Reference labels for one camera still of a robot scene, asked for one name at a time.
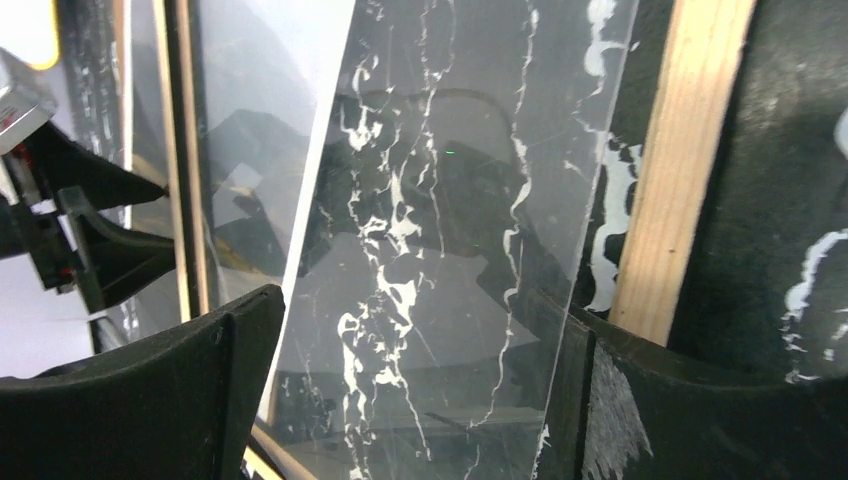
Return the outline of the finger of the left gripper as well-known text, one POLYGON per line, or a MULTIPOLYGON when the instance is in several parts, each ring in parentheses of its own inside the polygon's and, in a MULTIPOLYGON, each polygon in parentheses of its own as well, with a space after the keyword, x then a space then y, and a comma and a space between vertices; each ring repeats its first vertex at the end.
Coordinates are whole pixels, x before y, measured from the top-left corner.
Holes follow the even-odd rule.
POLYGON ((161 186, 94 154, 51 122, 26 139, 26 161, 39 192, 47 198, 79 187, 96 209, 105 210, 166 195, 161 186))
POLYGON ((111 222, 81 188, 60 190, 58 202, 76 246, 73 278, 89 312, 119 305, 176 268, 173 240, 111 222))

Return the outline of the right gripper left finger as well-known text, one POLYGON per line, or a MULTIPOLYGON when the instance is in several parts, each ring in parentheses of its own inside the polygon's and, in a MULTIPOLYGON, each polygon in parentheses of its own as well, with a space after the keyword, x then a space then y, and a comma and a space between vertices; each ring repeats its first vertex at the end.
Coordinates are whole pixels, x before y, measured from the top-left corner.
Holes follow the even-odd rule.
POLYGON ((5 479, 238 479, 285 311, 268 284, 193 320, 1 381, 5 479))

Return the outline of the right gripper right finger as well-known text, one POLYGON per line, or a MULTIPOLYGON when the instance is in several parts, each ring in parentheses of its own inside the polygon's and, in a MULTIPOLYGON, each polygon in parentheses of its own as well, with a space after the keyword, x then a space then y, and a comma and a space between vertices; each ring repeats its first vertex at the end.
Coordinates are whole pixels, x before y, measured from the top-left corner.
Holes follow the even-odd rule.
POLYGON ((557 329, 536 479, 843 479, 847 382, 789 384, 674 353, 532 292, 557 329))

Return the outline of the wooden picture frame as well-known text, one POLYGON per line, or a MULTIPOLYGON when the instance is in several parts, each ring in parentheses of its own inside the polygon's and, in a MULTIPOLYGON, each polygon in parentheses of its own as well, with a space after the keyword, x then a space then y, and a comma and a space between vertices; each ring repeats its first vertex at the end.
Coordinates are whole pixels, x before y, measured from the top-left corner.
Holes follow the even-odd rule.
MULTIPOLYGON (((193 48, 197 21, 194 9, 198 2, 183 1, 179 8, 188 14, 180 24, 180 31, 188 49, 188 94, 196 120, 193 151, 199 158, 193 48)), ((643 101, 629 88, 628 82, 635 72, 638 56, 646 50, 646 42, 638 39, 636 33, 646 25, 651 5, 647 1, 635 2, 638 9, 610 126, 602 143, 578 270, 584 250, 600 245, 599 237, 587 232, 593 204, 602 190, 612 187, 613 169, 622 156, 630 155, 641 166, 640 186, 622 263, 612 267, 593 257, 590 267, 597 302, 611 308, 613 322, 650 340, 665 342, 671 328, 671 306, 680 293, 683 266, 693 244, 695 215, 703 203, 720 123, 754 5, 750 1, 667 2, 668 17, 659 27, 665 38, 659 49, 662 61, 656 68, 659 82, 655 97, 643 101)), ((195 177, 191 214, 197 220, 193 234, 201 271, 200 300, 203 307, 213 308, 205 297, 200 168, 195 177)), ((259 422, 257 413, 254 422, 257 441, 268 448, 279 448, 273 431, 259 422)))

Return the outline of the clear acrylic sheet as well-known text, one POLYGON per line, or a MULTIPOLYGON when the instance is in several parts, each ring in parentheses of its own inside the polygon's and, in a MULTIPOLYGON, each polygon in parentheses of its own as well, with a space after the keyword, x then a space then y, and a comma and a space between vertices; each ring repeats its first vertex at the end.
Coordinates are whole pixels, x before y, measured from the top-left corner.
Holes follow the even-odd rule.
POLYGON ((359 1, 277 360, 291 479, 527 479, 635 1, 359 1))

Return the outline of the landscape photo print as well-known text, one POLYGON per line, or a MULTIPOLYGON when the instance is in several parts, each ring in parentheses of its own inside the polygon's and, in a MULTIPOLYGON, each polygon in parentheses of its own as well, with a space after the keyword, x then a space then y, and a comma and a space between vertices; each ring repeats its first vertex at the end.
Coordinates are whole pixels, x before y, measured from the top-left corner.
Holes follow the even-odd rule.
POLYGON ((200 1, 195 6, 205 297, 221 306, 267 283, 286 299, 257 413, 285 437, 341 418, 332 313, 363 257, 343 199, 339 131, 350 1, 200 1))

